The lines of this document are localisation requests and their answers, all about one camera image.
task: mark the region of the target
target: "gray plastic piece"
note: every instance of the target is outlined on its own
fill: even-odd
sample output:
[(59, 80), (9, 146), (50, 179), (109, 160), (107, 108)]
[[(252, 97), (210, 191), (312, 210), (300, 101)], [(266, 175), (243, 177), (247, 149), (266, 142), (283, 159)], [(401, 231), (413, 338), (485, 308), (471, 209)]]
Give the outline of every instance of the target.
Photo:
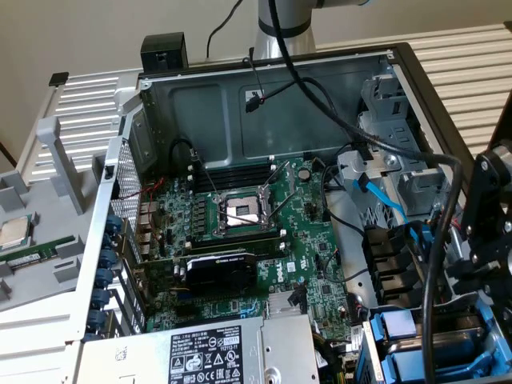
[(2, 206), (5, 212), (25, 208), (22, 198), (20, 198), (13, 186), (0, 190), (0, 206)]
[(13, 274), (13, 270), (7, 264), (7, 262), (0, 262), (0, 278), (10, 276)]
[(7, 285), (3, 278), (0, 278), (0, 302), (10, 300), (9, 294), (11, 292), (12, 289)]
[(105, 155), (104, 154), (94, 154), (92, 160), (92, 170), (94, 174), (94, 178), (96, 182), (100, 183), (103, 175), (103, 168), (105, 168)]
[(26, 194), (29, 191), (17, 170), (0, 174), (0, 180), (5, 187), (13, 186), (18, 194)]
[(38, 122), (36, 135), (43, 144), (48, 146), (54, 158), (55, 169), (62, 183), (66, 186), (77, 214), (83, 214), (86, 208), (86, 200), (78, 180), (77, 171), (67, 157), (64, 145), (59, 138), (61, 124), (56, 116), (42, 118)]
[(83, 254), (83, 250), (85, 246), (83, 244), (82, 239), (79, 234), (76, 234), (75, 240), (73, 242), (67, 242), (66, 244), (61, 244), (60, 246), (56, 246), (55, 250), (60, 258), (70, 258), (72, 256), (78, 256), (79, 254)]
[(78, 278), (80, 265), (80, 260), (76, 256), (64, 260), (59, 259), (54, 262), (54, 276), (59, 283)]
[(66, 184), (60, 176), (53, 176), (51, 179), (51, 183), (54, 185), (55, 192), (57, 192), (57, 196), (60, 198), (62, 196), (67, 196), (67, 188)]
[[(0, 253), (1, 256), (19, 252), (34, 244), (45, 244), (67, 236), (74, 236), (75, 239), (80, 236), (84, 244), (87, 242), (90, 218), (98, 189), (91, 170), (82, 172), (82, 193), (86, 196), (87, 206), (87, 211), (83, 215), (77, 214), (70, 198), (57, 196), (50, 180), (31, 184), (28, 189), (28, 193), (22, 195), (25, 209), (9, 213), (0, 210), (0, 223), (32, 214), (34, 226), (27, 240), (28, 244), (8, 248)], [(0, 276), (12, 288), (9, 300), (0, 301), (0, 312), (73, 290), (77, 284), (76, 278), (59, 283), (54, 276), (54, 262), (58, 257), (57, 255), (55, 259), (47, 262), (34, 262), (22, 268), (11, 267), (13, 274)], [(78, 254), (77, 257), (81, 262), (83, 254)]]

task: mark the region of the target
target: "cable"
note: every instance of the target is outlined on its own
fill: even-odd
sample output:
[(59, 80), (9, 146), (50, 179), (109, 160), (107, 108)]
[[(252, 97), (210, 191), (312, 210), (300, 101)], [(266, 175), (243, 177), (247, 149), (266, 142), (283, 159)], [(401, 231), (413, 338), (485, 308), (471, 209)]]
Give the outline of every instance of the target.
[(194, 149), (194, 146), (192, 145), (192, 143), (190, 142), (190, 140), (188, 138), (176, 138), (175, 140), (173, 140), (171, 143), (170, 143), (170, 146), (169, 146), (169, 158), (167, 159), (168, 162), (169, 162), (169, 166), (170, 164), (173, 162), (173, 152), (174, 152), (174, 148), (176, 148), (176, 146), (178, 144), (185, 144), (186, 146), (189, 147), (189, 150), (193, 150), (195, 151)]
[[(258, 72), (256, 71), (256, 68), (254, 67), (254, 63), (253, 63), (253, 59), (252, 59), (251, 55), (245, 56), (243, 58), (242, 62), (249, 63), (250, 68), (253, 70), (254, 76), (256, 77), (256, 81), (258, 82), (259, 90), (262, 93), (261, 96), (259, 96), (258, 94), (254, 94), (254, 96), (248, 102), (246, 102), (246, 113), (254, 112), (257, 108), (259, 108), (259, 106), (263, 105), (266, 100), (280, 94), (281, 92), (287, 90), (288, 88), (290, 88), (291, 86), (293, 86), (295, 84), (295, 80), (292, 80), (291, 82), (288, 82), (284, 86), (280, 86), (279, 88), (272, 90), (268, 94), (265, 94), (265, 92), (263, 91), (262, 82), (259, 79), (259, 75), (258, 75)], [(324, 88), (324, 86), (322, 84), (320, 84), (314, 78), (309, 78), (309, 77), (302, 78), (302, 81), (309, 83), (312, 86), (315, 86), (320, 92), (322, 92), (323, 96), (327, 100), (327, 103), (329, 104), (329, 108), (332, 109), (334, 114), (338, 115), (338, 112), (336, 111), (336, 106), (333, 103), (333, 99), (330, 97), (329, 93), (327, 92), (327, 90)]]
[(263, 95), (264, 95), (263, 85), (262, 85), (262, 82), (260, 82), (260, 80), (259, 80), (259, 75), (258, 75), (258, 72), (256, 71), (256, 68), (254, 68), (254, 63), (253, 63), (252, 57), (251, 56), (245, 56), (243, 58), (242, 62), (248, 62), (249, 63), (250, 68), (253, 70), (254, 76), (256, 77), (256, 81), (258, 82), (259, 90), (262, 93), (262, 98), (264, 99), (264, 97), (263, 97)]
[[(313, 162), (319, 162), (321, 166), (323, 166), (324, 168), (326, 168), (326, 164), (320, 159), (320, 158), (314, 158), (313, 159)], [(333, 166), (330, 166), (329, 169), (327, 170), (327, 172), (329, 172), (329, 176), (331, 176), (331, 180), (334, 180), (334, 182), (338, 185), (339, 187), (339, 190), (345, 190), (345, 187), (340, 183), (340, 181), (336, 178), (336, 174), (334, 174), (333, 172), (331, 172), (331, 169), (334, 168)]]
[(5, 148), (5, 146), (0, 142), (0, 152), (6, 157), (7, 161), (14, 167), (18, 165), (16, 160), (14, 160), (13, 155)]
[(334, 256), (335, 256), (335, 254), (332, 254), (331, 256), (329, 256), (329, 258), (327, 259), (326, 263), (323, 266), (323, 277), (330, 282), (334, 282), (337, 284), (343, 284), (345, 282), (349, 282), (350, 280), (354, 280), (357, 276), (364, 274), (365, 272), (368, 272), (368, 268), (364, 268), (364, 269), (356, 272), (355, 274), (352, 274), (348, 278), (344, 278), (343, 280), (336, 280), (335, 278), (330, 278), (329, 276), (327, 276), (327, 267), (328, 267), (330, 261), (334, 258)]
[(215, 28), (214, 30), (211, 31), (211, 34), (210, 36), (208, 36), (208, 43), (206, 44), (206, 58), (210, 58), (210, 44), (211, 44), (211, 38), (214, 36), (214, 34), (216, 34), (217, 32), (219, 32), (222, 28), (224, 28), (224, 26), (226, 26), (226, 24), (228, 23), (229, 20), (231, 20), (231, 18), (233, 17), (234, 15), (234, 12), (237, 10), (237, 8), (240, 6), (240, 4), (242, 4), (243, 0), (238, 0), (233, 8), (231, 8), (231, 11), (230, 11), (230, 14), (227, 15), (227, 18), (224, 19), (223, 22), (221, 22), (221, 25), (218, 26), (217, 28)]
[(365, 233), (357, 228), (354, 224), (350, 224), (349, 222), (346, 222), (345, 220), (339, 218), (338, 216), (336, 216), (335, 214), (333, 214), (329, 207), (327, 206), (327, 198), (326, 198), (326, 191), (324, 190), (324, 184), (326, 182), (326, 174), (329, 170), (329, 167), (326, 166), (323, 170), (323, 173), (322, 173), (322, 180), (320, 182), (320, 195), (322, 196), (322, 205), (323, 205), (323, 209), (325, 212), (327, 212), (329, 214), (329, 216), (331, 216), (334, 220), (336, 220), (337, 222), (339, 222), (340, 224), (343, 224), (344, 226), (348, 226), (349, 228), (351, 228), (352, 230), (355, 230), (358, 234), (361, 235), (361, 237), (365, 237)]
[(439, 219), (439, 225), (436, 229), (435, 240), (430, 250), (429, 265), (426, 276), (425, 292), (423, 296), (423, 320), (422, 320), (422, 354), (423, 354), (423, 365), (425, 371), (426, 382), (435, 382), (435, 371), (434, 371), (434, 352), (432, 342), (432, 312), (434, 304), (434, 291), (436, 288), (436, 280), (441, 271), (442, 262), (444, 260), (444, 240), (448, 234), (450, 228), (451, 217), (453, 216), (455, 206), (457, 204), (458, 195), (462, 187), (462, 164), (455, 156), (447, 154), (429, 154), (415, 152), (412, 150), (405, 150), (391, 144), (384, 142), (377, 136), (368, 134), (364, 130), (361, 130), (351, 124), (345, 122), (319, 100), (313, 92), (311, 92), (307, 86), (301, 81), (294, 64), (291, 61), (290, 55), (286, 48), (284, 38), (282, 36), (281, 25), (278, 18), (278, 10), (276, 7), (275, 0), (269, 0), (270, 17), (272, 19), (272, 25), (276, 34), (276, 39), (279, 45), (279, 49), (282, 53), (283, 60), (290, 72), (292, 78), (296, 81), (299, 88), (302, 90), (305, 96), (324, 113), (325, 116), (329, 117), (332, 121), (336, 122), (341, 128), (356, 135), (356, 137), (364, 139), (369, 143), (387, 150), (392, 154), (398, 154), (405, 158), (421, 160), (424, 162), (436, 162), (439, 164), (446, 164), (453, 170), (453, 179), (448, 199), (446, 201), (446, 208), (444, 209), (441, 218)]
[[(354, 185), (355, 188), (357, 188), (359, 190), (361, 189), (359, 187), (359, 183), (358, 183), (357, 180), (354, 180), (353, 185)], [(391, 200), (389, 198), (389, 196), (387, 196), (384, 192), (382, 192), (372, 182), (367, 182), (364, 186), (366, 187), (366, 189), (369, 192), (374, 194), (383, 204), (387, 205), (390, 208), (395, 208), (400, 213), (400, 215), (402, 216), (403, 221), (404, 221), (405, 224), (407, 224), (409, 222), (409, 220), (407, 219), (407, 216), (406, 216), (406, 212), (403, 210), (403, 207), (400, 205), (399, 202), (394, 202), (393, 200)]]

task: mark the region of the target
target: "warning label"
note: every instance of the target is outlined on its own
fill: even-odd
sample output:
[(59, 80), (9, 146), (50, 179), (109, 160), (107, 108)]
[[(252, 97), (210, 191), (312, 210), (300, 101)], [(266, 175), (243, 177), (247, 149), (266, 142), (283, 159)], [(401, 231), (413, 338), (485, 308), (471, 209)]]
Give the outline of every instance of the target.
[(243, 384), (241, 327), (172, 336), (169, 384)]

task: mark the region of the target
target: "black power cable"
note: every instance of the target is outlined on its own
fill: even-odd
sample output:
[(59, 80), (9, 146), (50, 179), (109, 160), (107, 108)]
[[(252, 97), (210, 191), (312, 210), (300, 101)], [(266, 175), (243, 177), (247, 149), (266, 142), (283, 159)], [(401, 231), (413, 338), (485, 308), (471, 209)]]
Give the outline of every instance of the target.
[(423, 365), (425, 370), (425, 381), (435, 382), (435, 371), (434, 371), (434, 353), (432, 343), (432, 312), (434, 304), (434, 291), (436, 287), (436, 280), (441, 271), (442, 262), (444, 259), (444, 239), (448, 234), (450, 228), (451, 217), (454, 214), (454, 209), (457, 204), (458, 195), (462, 187), (462, 164), (454, 156), (447, 154), (430, 154), (416, 152), (413, 150), (406, 150), (400, 147), (393, 146), (383, 141), (378, 136), (368, 134), (364, 130), (361, 130), (355, 126), (352, 126), (348, 122), (345, 122), (340, 117), (336, 116), (331, 112), (328, 106), (326, 106), (320, 99), (318, 99), (313, 92), (302, 82), (298, 72), (296, 71), (294, 64), (291, 61), (290, 55), (286, 48), (284, 38), (282, 36), (281, 25), (278, 18), (278, 10), (276, 7), (275, 0), (269, 0), (270, 16), (272, 18), (273, 28), (276, 34), (276, 39), (281, 50), (282, 58), (291, 74), (291, 77), (296, 81), (299, 88), (302, 90), (304, 95), (324, 113), (325, 116), (329, 117), (332, 121), (336, 122), (341, 128), (354, 134), (356, 138), (364, 139), (365, 141), (386, 150), (392, 154), (401, 155), (405, 158), (414, 160), (420, 160), (424, 162), (436, 162), (438, 164), (446, 164), (453, 170), (453, 179), (450, 193), (446, 201), (446, 206), (442, 212), (441, 218), (439, 219), (438, 228), (435, 232), (435, 240), (430, 250), (428, 271), (426, 276), (425, 292), (423, 296), (423, 320), (422, 320), (422, 354), (423, 354)]
[(237, 10), (237, 8), (240, 6), (240, 4), (242, 4), (243, 0), (238, 0), (233, 8), (231, 8), (231, 11), (230, 11), (230, 14), (227, 15), (227, 18), (224, 19), (223, 22), (221, 22), (221, 25), (218, 26), (217, 28), (215, 28), (214, 30), (211, 31), (211, 34), (210, 36), (208, 36), (208, 43), (206, 44), (206, 58), (210, 58), (210, 44), (211, 44), (211, 39), (212, 37), (217, 33), (219, 32), (222, 28), (224, 28), (226, 26), (226, 24), (228, 23), (229, 20), (231, 20), (231, 18), (233, 17), (234, 15), (234, 12)]

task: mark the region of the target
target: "sticker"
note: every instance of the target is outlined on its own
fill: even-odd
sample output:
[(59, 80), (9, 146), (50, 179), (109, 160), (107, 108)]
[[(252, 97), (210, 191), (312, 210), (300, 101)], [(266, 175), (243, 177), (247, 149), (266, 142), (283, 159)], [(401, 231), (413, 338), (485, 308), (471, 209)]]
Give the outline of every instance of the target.
[(261, 90), (246, 90), (246, 102), (251, 100), (255, 95), (261, 97), (262, 91)]
[(324, 366), (327, 366), (327, 361), (320, 355), (320, 352), (318, 352), (317, 350), (314, 350), (314, 355), (316, 356), (317, 358), (317, 367), (320, 369)]
[(121, 360), (126, 360), (126, 355), (128, 353), (128, 347), (124, 348), (116, 348), (115, 350), (115, 360), (116, 362), (120, 362)]
[(28, 256), (23, 256), (21, 258), (16, 258), (15, 260), (11, 260), (7, 262), (7, 265), (11, 268), (14, 268), (16, 266), (21, 266), (23, 264), (30, 264), (32, 262), (35, 262), (39, 260), (41, 256), (39, 254), (29, 254)]
[(242, 383), (241, 329), (228, 326), (171, 336), (169, 384)]
[(350, 330), (350, 340), (352, 341), (352, 350), (359, 350), (362, 342), (362, 326), (353, 326)]
[(286, 268), (288, 269), (288, 273), (295, 272), (295, 263), (294, 262), (288, 262), (286, 264)]

